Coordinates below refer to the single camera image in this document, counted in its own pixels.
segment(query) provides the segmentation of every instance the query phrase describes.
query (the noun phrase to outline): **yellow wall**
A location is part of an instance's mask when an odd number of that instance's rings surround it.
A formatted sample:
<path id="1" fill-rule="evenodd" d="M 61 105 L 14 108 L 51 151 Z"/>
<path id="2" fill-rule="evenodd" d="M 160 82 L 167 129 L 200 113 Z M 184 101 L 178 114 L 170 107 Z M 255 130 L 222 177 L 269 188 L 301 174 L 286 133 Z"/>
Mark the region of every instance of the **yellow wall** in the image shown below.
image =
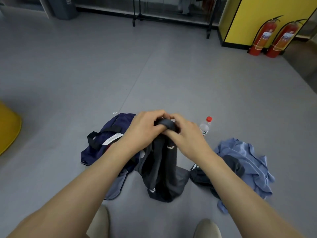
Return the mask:
<path id="1" fill-rule="evenodd" d="M 280 23 L 265 47 L 269 47 L 280 28 L 293 20 L 309 18 L 317 0 L 242 0 L 225 42 L 251 45 L 257 31 L 268 19 L 280 17 Z"/>
<path id="2" fill-rule="evenodd" d="M 229 30 L 230 24 L 233 20 L 233 17 L 238 9 L 240 0 L 227 0 L 226 7 L 224 9 L 223 18 L 219 24 L 219 32 L 222 37 L 222 40 L 226 37 L 226 34 Z"/>

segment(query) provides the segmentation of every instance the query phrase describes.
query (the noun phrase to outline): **metal rack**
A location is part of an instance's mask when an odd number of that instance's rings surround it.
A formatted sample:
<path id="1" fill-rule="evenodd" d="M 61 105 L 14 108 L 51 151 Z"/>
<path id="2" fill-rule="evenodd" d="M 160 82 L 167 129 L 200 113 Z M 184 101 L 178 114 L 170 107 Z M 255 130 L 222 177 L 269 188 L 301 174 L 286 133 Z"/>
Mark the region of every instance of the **metal rack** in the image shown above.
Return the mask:
<path id="1" fill-rule="evenodd" d="M 163 17 L 155 17 L 155 16 L 149 16 L 149 15 L 144 15 L 141 13 L 141 0 L 139 0 L 139 14 L 135 14 L 135 0 L 133 0 L 133 18 L 132 18 L 132 25 L 135 27 L 135 21 L 136 20 L 149 20 L 149 21 L 159 21 L 159 22 L 166 22 L 166 23 L 176 23 L 176 24 L 185 24 L 185 25 L 190 25 L 190 26 L 196 26 L 196 27 L 202 27 L 206 28 L 207 36 L 206 38 L 209 39 L 210 33 L 212 29 L 217 30 L 218 26 L 212 25 L 216 12 L 219 10 L 221 4 L 221 0 L 216 0 L 213 4 L 213 10 L 212 10 L 212 15 L 209 24 L 201 24 L 201 23 L 193 23 L 193 22 L 188 22 L 188 21 L 181 21 L 181 20 L 174 20 L 174 19 L 168 19 L 168 18 L 163 18 Z"/>

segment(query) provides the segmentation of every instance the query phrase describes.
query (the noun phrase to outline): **pants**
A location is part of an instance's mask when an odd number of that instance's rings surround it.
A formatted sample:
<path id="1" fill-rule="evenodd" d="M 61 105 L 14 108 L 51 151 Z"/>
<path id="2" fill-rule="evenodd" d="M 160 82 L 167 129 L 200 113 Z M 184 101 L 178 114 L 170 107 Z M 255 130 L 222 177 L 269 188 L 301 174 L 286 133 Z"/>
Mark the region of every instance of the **pants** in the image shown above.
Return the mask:
<path id="1" fill-rule="evenodd" d="M 179 0 L 178 2 L 178 10 L 183 11 L 183 14 L 189 13 L 189 5 L 191 4 L 191 0 Z"/>
<path id="2" fill-rule="evenodd" d="M 105 206 L 101 205 L 91 222 L 85 238 L 108 238 L 109 216 Z M 209 219 L 201 220 L 196 226 L 193 238 L 221 238 L 218 226 Z"/>

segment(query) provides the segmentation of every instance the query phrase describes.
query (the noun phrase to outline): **fire extinguisher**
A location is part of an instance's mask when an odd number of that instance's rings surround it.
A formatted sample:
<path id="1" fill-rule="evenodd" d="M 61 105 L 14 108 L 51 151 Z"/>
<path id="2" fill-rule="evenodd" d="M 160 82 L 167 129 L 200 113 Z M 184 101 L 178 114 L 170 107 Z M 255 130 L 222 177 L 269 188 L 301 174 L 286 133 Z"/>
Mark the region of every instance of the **fire extinguisher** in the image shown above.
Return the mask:
<path id="1" fill-rule="evenodd" d="M 254 56 L 258 56 L 260 54 L 268 39 L 275 31 L 277 27 L 276 21 L 280 21 L 278 18 L 281 16 L 275 17 L 271 20 L 267 20 L 265 23 L 263 23 L 263 25 L 256 33 L 256 37 L 254 38 L 253 43 L 248 50 L 248 53 Z"/>
<path id="2" fill-rule="evenodd" d="M 299 30 L 300 25 L 302 24 L 300 21 L 307 19 L 299 19 L 296 21 L 291 21 L 285 24 L 276 35 L 273 43 L 268 48 L 265 55 L 271 58 L 275 58 L 280 54 L 280 51 L 288 44 L 288 42 L 292 39 L 294 34 Z"/>

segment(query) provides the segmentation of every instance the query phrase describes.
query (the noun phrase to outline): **plastic bottle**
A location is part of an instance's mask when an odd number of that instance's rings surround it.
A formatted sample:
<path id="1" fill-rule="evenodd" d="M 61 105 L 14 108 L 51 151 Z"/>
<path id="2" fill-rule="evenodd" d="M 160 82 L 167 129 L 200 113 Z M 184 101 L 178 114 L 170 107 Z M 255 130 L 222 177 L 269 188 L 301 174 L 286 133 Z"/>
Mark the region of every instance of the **plastic bottle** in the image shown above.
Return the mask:
<path id="1" fill-rule="evenodd" d="M 208 133 L 211 121 L 212 117 L 208 116 L 206 120 L 199 125 L 200 131 L 202 132 L 203 136 L 205 136 Z"/>

